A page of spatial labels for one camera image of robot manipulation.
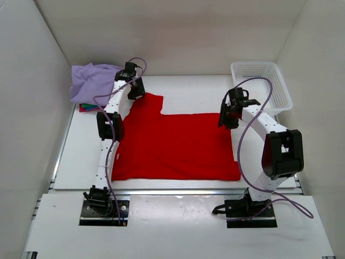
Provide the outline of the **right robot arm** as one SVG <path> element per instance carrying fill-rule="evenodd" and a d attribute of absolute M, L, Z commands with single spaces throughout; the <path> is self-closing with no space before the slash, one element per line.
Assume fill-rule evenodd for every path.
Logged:
<path fill-rule="evenodd" d="M 263 111 L 263 105 L 249 98 L 247 90 L 236 87 L 230 89 L 222 100 L 218 126 L 235 129 L 240 120 L 247 125 L 239 139 L 237 161 L 240 173 L 249 186 L 249 198 L 241 203 L 241 208 L 244 214 L 254 216 L 261 210 L 261 202 L 269 200 L 285 180 L 303 170 L 302 134 L 297 129 L 288 129 L 279 124 Z M 250 183 L 246 178 L 240 158 L 242 142 L 249 128 L 264 141 L 262 172 L 255 183 Z"/>

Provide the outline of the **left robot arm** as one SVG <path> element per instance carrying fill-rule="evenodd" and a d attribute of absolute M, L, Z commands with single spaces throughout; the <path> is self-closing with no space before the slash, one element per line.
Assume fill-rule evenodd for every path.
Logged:
<path fill-rule="evenodd" d="M 120 109 L 126 101 L 136 100 L 146 94 L 142 82 L 146 69 L 142 68 L 142 72 L 138 73 L 138 68 L 133 59 L 130 59 L 125 63 L 124 69 L 116 73 L 111 92 L 93 97 L 95 104 L 100 108 L 96 121 L 101 139 L 101 155 L 94 184 L 84 197 L 90 209 L 101 216 L 109 214 L 113 207 L 119 206 L 111 186 L 113 153 L 125 136 Z"/>

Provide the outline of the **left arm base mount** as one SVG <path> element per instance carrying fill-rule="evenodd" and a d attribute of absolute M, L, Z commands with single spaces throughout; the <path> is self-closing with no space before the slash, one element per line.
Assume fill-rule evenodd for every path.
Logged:
<path fill-rule="evenodd" d="M 130 200 L 115 200 L 111 191 L 93 185 L 89 192 L 83 192 L 80 226 L 126 227 Z"/>

